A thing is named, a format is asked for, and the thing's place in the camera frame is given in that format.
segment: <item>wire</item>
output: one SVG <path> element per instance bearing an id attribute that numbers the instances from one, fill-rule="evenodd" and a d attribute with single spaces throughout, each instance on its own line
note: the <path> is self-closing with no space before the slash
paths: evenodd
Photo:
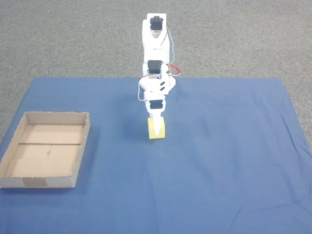
<path id="1" fill-rule="evenodd" d="M 177 72 L 178 72 L 177 74 L 169 74 L 169 75 L 171 75 L 173 77 L 177 77 L 177 76 L 179 76 L 181 74 L 181 70 L 180 70 L 180 68 L 178 66 L 176 66 L 176 65 L 174 65 L 172 63 L 169 63 L 168 66 L 169 67 L 171 66 L 171 67 L 175 68 L 177 70 Z"/>
<path id="2" fill-rule="evenodd" d="M 147 74 L 145 76 L 142 76 L 140 79 L 144 78 L 144 77 L 159 77 L 160 74 L 154 74 L 154 73 L 151 73 L 151 74 Z M 140 83 L 138 82 L 137 83 L 137 99 L 139 101 L 146 101 L 146 99 L 140 99 Z"/>
<path id="3" fill-rule="evenodd" d="M 139 101 L 146 101 L 146 99 L 140 99 L 140 83 L 137 83 L 137 99 Z"/>
<path id="4" fill-rule="evenodd" d="M 162 44 L 164 43 L 164 41 L 165 41 L 165 39 L 166 39 L 167 35 L 168 35 L 168 30 L 167 30 L 167 32 L 166 32 L 166 35 L 165 35 L 165 37 L 164 37 L 164 40 L 162 40 L 162 43 L 160 44 L 159 49 L 161 49 L 161 46 L 162 46 Z"/>
<path id="5" fill-rule="evenodd" d="M 171 61 L 171 64 L 172 64 L 174 62 L 174 60 L 175 60 L 175 45 L 174 45 L 174 41 L 172 40 L 172 36 L 171 36 L 170 30 L 169 30 L 168 27 L 167 27 L 167 33 L 168 33 L 168 35 L 170 37 L 171 44 L 172 44 L 172 56 L 173 56 L 172 61 Z"/>

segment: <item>blue cloth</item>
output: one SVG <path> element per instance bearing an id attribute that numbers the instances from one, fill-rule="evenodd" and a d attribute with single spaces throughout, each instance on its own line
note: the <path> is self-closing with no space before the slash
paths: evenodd
<path id="1" fill-rule="evenodd" d="M 90 112 L 76 187 L 0 190 L 0 234 L 312 233 L 312 156 L 279 79 L 181 78 L 149 140 L 135 78 L 37 78 L 26 111 Z"/>

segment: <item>white robotic arm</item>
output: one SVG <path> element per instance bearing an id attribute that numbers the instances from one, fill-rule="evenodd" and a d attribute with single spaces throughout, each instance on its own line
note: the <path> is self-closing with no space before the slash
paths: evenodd
<path id="1" fill-rule="evenodd" d="M 165 95 L 176 85 L 174 76 L 180 74 L 179 68 L 172 64 L 173 61 L 169 61 L 168 36 L 171 38 L 166 14 L 147 14 L 142 27 L 143 77 L 138 83 L 137 97 L 145 102 L 146 110 L 150 115 L 148 118 L 150 139 L 165 137 L 165 123 L 161 116 L 166 107 Z M 178 74 L 171 74 L 172 67 L 178 70 Z M 144 90 L 144 99 L 139 97 L 140 87 Z"/>

